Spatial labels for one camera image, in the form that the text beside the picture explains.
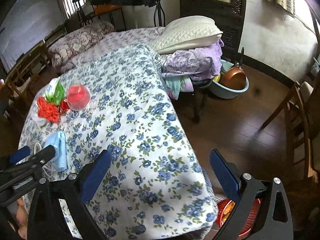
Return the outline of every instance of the glass with red content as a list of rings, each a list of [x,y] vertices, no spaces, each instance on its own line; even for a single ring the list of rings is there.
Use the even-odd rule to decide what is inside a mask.
[[[91,93],[82,84],[73,84],[67,91],[68,106],[74,111],[85,109],[90,102]]]

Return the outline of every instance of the bed sheet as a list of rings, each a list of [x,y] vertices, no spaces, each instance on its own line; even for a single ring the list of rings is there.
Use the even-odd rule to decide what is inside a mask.
[[[19,148],[44,144],[58,129],[67,138],[64,179],[106,149],[112,163],[88,211],[111,239],[159,239],[184,233],[202,239],[218,213],[197,158],[157,73],[160,58],[147,45],[130,45],[60,76],[64,87],[81,82],[92,92],[86,109],[68,111],[58,124],[39,127],[30,112]],[[36,95],[44,93],[42,88]],[[29,209],[32,192],[24,196]],[[68,208],[62,210],[80,237]]]
[[[113,49],[119,49],[130,44],[148,43],[157,36],[161,35],[164,27],[132,29],[124,32],[108,33],[96,45],[85,52],[73,57],[61,70],[66,72],[76,66],[90,62],[98,57],[110,52]]]

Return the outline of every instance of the white quilted pillow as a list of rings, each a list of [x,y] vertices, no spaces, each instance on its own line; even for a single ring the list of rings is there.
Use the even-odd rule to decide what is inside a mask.
[[[214,20],[205,16],[189,16],[169,23],[163,33],[149,43],[160,55],[171,54],[178,49],[206,47],[216,43],[222,31]]]

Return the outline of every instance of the dark wooden door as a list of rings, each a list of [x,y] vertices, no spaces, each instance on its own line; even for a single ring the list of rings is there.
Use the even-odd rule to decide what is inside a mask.
[[[242,35],[246,0],[180,0],[180,17],[202,15],[214,19],[223,31],[223,55],[237,58]]]

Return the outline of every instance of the baseboard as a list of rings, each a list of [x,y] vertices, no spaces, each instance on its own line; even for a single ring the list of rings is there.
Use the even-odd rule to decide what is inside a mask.
[[[241,53],[237,54],[237,61],[239,61],[241,58]],[[261,61],[258,61],[252,57],[249,57],[247,55],[243,56],[243,64],[252,67],[269,77],[272,77],[273,79],[279,81],[280,83],[284,84],[285,86],[291,88],[294,84],[294,81],[288,78],[287,76],[283,75],[281,72],[277,71],[276,69],[268,66],[267,64],[264,64]]]

